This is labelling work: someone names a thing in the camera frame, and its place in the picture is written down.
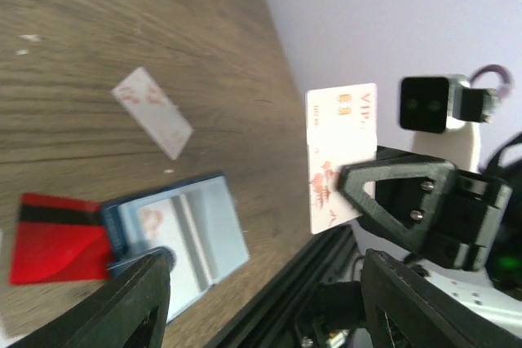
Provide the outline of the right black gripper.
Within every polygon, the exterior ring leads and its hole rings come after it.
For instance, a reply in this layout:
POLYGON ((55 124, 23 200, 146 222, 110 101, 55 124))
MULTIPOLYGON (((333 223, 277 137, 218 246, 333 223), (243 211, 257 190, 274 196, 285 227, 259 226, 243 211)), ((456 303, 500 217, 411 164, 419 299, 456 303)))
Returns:
POLYGON ((462 271, 486 265, 512 195, 508 182, 497 176, 392 149, 345 165, 338 190, 361 213, 366 231, 462 271))

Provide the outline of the white pagoda VIP card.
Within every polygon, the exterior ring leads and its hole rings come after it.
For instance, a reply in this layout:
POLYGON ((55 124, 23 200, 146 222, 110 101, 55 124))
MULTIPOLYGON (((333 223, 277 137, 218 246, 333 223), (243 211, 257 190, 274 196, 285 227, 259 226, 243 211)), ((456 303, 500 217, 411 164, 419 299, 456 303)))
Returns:
POLYGON ((338 190, 345 165, 377 151, 377 86, 337 86, 306 93, 310 231, 313 235, 360 216, 338 190))

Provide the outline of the red striped card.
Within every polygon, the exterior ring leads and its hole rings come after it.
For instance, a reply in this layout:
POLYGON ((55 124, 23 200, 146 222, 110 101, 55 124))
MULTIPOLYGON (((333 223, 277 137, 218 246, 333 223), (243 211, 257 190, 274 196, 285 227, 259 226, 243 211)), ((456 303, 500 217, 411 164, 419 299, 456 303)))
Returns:
POLYGON ((100 209, 91 200, 22 194, 9 283, 107 280, 113 253, 100 209))

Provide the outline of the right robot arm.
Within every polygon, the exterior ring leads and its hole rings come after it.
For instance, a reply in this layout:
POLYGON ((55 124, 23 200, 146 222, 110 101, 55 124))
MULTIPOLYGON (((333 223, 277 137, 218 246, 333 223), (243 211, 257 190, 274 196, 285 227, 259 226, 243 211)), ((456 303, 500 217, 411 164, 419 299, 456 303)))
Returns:
POLYGON ((388 151, 345 165, 338 190, 363 227, 415 257, 452 270, 485 269, 495 289, 521 299, 521 163, 502 154, 478 173, 433 156, 388 151))

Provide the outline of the blue leather card holder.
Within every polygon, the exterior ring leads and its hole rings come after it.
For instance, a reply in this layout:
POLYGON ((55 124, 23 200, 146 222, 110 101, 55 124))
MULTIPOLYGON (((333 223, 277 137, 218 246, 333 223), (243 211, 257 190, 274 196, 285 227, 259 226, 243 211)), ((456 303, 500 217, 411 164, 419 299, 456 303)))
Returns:
POLYGON ((222 172, 105 202, 100 217, 116 258, 112 275, 147 253, 168 257, 168 322, 250 259, 222 172))

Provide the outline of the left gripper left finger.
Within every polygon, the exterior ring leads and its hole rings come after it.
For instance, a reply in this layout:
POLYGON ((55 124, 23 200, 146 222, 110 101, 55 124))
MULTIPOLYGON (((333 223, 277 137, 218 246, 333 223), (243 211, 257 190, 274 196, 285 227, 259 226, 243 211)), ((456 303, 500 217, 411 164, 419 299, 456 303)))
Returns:
POLYGON ((170 300, 171 251, 156 248, 13 347, 160 347, 170 300))

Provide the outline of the white blossom VIP card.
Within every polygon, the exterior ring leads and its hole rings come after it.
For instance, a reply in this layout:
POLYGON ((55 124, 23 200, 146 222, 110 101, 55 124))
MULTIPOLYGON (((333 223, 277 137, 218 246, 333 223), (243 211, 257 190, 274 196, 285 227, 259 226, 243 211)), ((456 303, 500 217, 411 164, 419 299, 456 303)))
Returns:
POLYGON ((179 261, 188 256, 197 280, 203 286, 211 283, 210 266, 186 195, 142 206, 138 213, 150 245, 166 246, 179 261))

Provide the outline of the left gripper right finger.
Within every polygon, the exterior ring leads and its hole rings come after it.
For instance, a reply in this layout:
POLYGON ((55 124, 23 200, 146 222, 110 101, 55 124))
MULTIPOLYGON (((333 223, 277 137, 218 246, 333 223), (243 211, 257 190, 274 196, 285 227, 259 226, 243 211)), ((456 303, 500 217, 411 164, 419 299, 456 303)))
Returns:
POLYGON ((385 252, 366 251, 361 289, 374 347, 521 346, 385 252))

